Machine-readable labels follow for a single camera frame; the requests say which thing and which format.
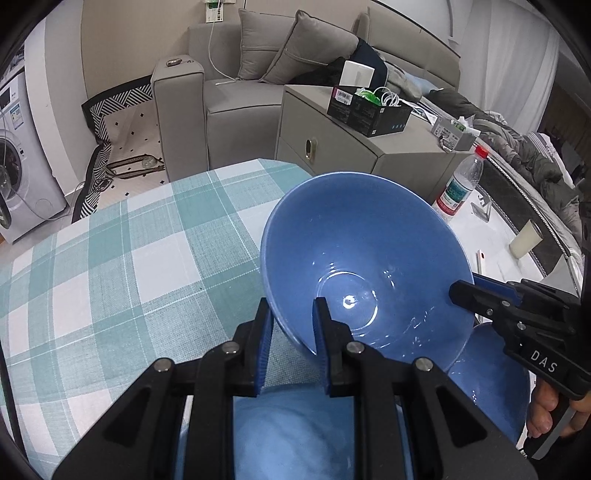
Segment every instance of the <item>nightstand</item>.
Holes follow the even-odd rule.
[[[311,175],[359,171],[390,179],[431,204],[470,152],[444,152],[411,115],[403,132],[367,138],[326,115],[332,88],[286,85],[275,159]]]

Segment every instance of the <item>human hand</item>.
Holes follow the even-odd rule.
[[[531,393],[531,403],[528,409],[528,436],[538,438],[550,431],[552,428],[552,416],[550,412],[557,406],[558,392],[544,380],[538,380],[534,391]],[[560,432],[561,437],[572,435],[585,426],[591,414],[591,392],[582,400],[571,400],[570,406],[576,412],[570,423]]]

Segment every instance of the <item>black box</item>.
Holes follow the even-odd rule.
[[[398,106],[378,106],[362,96],[355,95],[357,87],[334,87],[326,112],[366,137],[401,132],[406,127],[412,108],[404,103]]]

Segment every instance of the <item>barcode label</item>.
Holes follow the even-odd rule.
[[[343,90],[337,90],[335,99],[340,103],[344,103],[345,105],[351,105],[351,101],[353,100],[353,95],[350,93],[344,92]]]

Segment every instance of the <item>sofa armrest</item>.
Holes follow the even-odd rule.
[[[182,63],[167,67],[166,62],[175,58]],[[203,81],[203,66],[188,55],[159,60],[152,74],[162,154],[170,181],[208,169]]]

